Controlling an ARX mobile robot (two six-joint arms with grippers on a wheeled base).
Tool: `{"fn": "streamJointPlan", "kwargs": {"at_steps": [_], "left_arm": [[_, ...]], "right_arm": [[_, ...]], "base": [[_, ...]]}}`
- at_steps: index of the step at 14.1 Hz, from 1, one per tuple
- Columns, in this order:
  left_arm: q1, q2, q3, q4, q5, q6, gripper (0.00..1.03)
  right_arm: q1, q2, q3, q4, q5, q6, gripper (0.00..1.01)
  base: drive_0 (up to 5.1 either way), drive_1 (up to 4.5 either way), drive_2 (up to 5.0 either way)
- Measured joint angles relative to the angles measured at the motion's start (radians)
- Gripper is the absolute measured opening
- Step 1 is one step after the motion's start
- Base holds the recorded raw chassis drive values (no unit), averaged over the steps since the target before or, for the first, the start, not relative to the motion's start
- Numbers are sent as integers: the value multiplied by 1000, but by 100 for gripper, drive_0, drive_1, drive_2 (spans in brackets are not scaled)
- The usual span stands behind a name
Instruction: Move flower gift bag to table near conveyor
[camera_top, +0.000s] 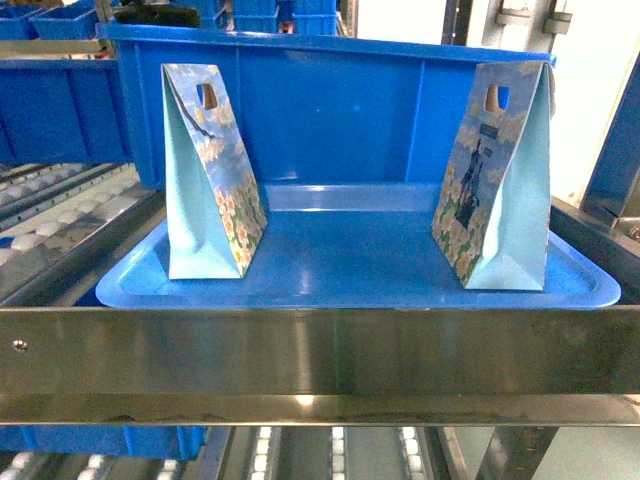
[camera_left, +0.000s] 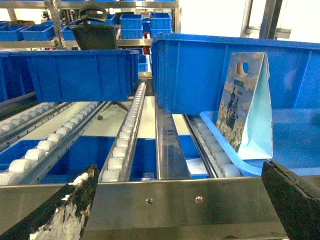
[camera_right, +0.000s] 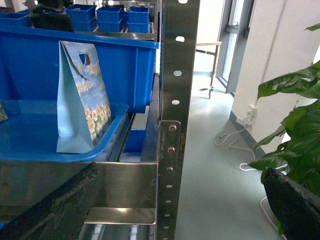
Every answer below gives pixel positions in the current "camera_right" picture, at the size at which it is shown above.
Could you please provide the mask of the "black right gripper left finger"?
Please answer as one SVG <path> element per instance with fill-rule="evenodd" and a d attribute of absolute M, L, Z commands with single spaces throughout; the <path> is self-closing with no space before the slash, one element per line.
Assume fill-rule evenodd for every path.
<path fill-rule="evenodd" d="M 99 189 L 92 162 L 0 229 L 2 240 L 76 240 Z"/>

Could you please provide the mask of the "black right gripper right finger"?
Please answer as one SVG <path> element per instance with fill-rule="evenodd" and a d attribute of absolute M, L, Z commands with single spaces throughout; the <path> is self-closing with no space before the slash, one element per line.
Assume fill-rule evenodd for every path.
<path fill-rule="evenodd" d="M 288 240 L 320 238 L 319 196 L 273 167 L 262 172 L 261 182 L 271 211 Z"/>

